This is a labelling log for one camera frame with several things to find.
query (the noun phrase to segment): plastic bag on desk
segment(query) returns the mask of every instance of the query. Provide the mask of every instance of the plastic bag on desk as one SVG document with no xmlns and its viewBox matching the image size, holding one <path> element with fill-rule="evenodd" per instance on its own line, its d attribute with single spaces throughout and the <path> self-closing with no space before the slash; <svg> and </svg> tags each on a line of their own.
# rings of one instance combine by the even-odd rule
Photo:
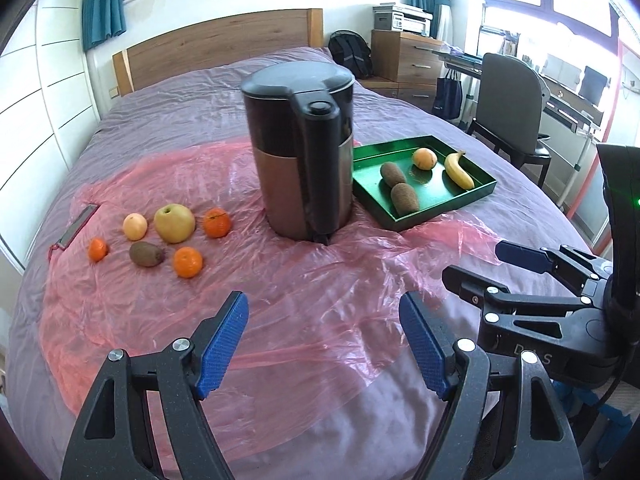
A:
<svg viewBox="0 0 640 480">
<path fill-rule="evenodd" d="M 107 353 L 158 351 L 213 316 L 232 290 L 249 298 L 250 318 L 219 390 L 203 403 L 228 461 L 271 449 L 311 427 L 356 396 L 405 345 L 398 302 L 420 290 L 431 304 L 445 294 L 442 269 L 473 254 L 491 263 L 498 238 L 476 218 L 453 212 L 403 233 L 380 228 L 358 203 L 350 222 L 325 247 L 280 237 L 269 227 L 250 146 L 217 143 L 140 160 L 114 177 L 81 189 L 70 218 L 87 203 L 100 208 L 49 268 L 40 322 L 43 354 L 66 405 L 81 406 Z M 146 241 L 167 262 L 146 269 L 129 259 L 122 220 L 147 219 L 166 203 L 202 218 L 226 209 L 232 231 L 217 240 L 199 227 L 169 246 L 149 227 Z M 110 253 L 87 260 L 92 237 Z M 170 265 L 189 245 L 204 256 L 191 280 Z M 151 413 L 156 444 L 175 468 L 157 396 Z"/>
</svg>

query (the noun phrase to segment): mattress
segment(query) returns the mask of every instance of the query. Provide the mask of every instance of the mattress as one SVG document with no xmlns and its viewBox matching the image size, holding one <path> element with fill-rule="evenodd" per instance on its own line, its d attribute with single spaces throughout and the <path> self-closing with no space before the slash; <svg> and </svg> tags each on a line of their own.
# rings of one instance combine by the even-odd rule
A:
<svg viewBox="0 0 640 480">
<path fill-rule="evenodd" d="M 49 246 L 65 231 L 78 190 L 143 156 L 221 140 L 246 140 L 240 80 L 274 62 L 324 60 L 324 50 L 296 48 L 168 79 L 122 99 L 103 118 L 71 169 L 36 237 L 10 333 L 8 400 L 15 431 L 36 463 L 57 479 L 73 428 L 38 339 Z M 587 250 L 569 221 L 529 179 L 478 140 L 405 102 L 354 88 L 354 138 L 362 144 L 433 135 L 497 179 L 494 193 L 465 207 L 497 237 L 527 246 L 567 244 Z M 549 276 L 496 266 L 461 253 L 460 265 L 513 292 L 568 295 Z M 458 337 L 476 338 L 479 310 L 447 294 L 439 312 Z M 233 460 L 239 480 L 402 479 L 421 459 L 443 404 L 429 392 L 405 346 L 399 357 L 343 407 L 271 449 Z"/>
</svg>

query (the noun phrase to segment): apple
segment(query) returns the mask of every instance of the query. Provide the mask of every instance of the apple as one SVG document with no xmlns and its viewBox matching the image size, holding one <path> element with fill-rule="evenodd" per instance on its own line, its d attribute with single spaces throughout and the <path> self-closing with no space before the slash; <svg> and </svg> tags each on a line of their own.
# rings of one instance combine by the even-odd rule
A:
<svg viewBox="0 0 640 480">
<path fill-rule="evenodd" d="M 189 238 L 196 229 L 196 219 L 188 207 L 167 204 L 156 211 L 156 231 L 168 244 L 179 244 Z"/>
<path fill-rule="evenodd" d="M 131 213 L 122 223 L 124 235 L 132 242 L 142 240 L 146 234 L 146 219 L 140 213 Z"/>
</svg>

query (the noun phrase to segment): brown kiwi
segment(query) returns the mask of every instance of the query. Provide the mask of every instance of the brown kiwi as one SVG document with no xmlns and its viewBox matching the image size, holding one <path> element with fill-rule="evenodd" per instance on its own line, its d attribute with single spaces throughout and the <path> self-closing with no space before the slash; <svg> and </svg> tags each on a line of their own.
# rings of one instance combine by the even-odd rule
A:
<svg viewBox="0 0 640 480">
<path fill-rule="evenodd" d="M 129 258 L 140 267 L 155 267 L 164 262 L 164 251 L 149 242 L 135 242 L 129 248 Z"/>
<path fill-rule="evenodd" d="M 418 196 L 415 189 L 409 184 L 397 184 L 391 190 L 391 202 L 393 202 L 396 211 L 400 216 L 406 216 L 409 213 L 415 213 L 420 210 Z"/>
<path fill-rule="evenodd" d="M 380 175 L 391 189 L 396 184 L 406 184 L 406 178 L 400 167 L 394 162 L 385 162 L 380 166 Z"/>
</svg>

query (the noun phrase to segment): silver bolt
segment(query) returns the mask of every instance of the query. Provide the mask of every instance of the silver bolt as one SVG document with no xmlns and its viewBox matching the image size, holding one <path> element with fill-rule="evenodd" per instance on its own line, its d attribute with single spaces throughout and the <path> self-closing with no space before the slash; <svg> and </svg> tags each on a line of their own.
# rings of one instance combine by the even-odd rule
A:
<svg viewBox="0 0 640 480">
<path fill-rule="evenodd" d="M 476 349 L 476 343 L 471 341 L 471 339 L 459 339 L 458 348 L 463 352 L 473 352 Z"/>
<path fill-rule="evenodd" d="M 180 339 L 176 339 L 174 341 L 174 344 L 171 345 L 171 348 L 173 348 L 176 352 L 182 352 L 183 350 L 186 350 L 187 348 L 189 348 L 190 344 L 191 344 L 191 341 L 181 337 Z"/>
<path fill-rule="evenodd" d="M 124 352 L 119 349 L 116 348 L 115 350 L 111 350 L 111 352 L 109 352 L 109 361 L 119 361 L 120 359 L 122 359 L 122 357 L 124 356 Z"/>
<path fill-rule="evenodd" d="M 534 365 L 538 362 L 538 356 L 535 355 L 532 351 L 530 350 L 525 350 L 524 352 L 522 352 L 520 354 L 520 357 L 522 358 L 522 360 L 526 363 L 529 363 L 530 365 Z"/>
</svg>

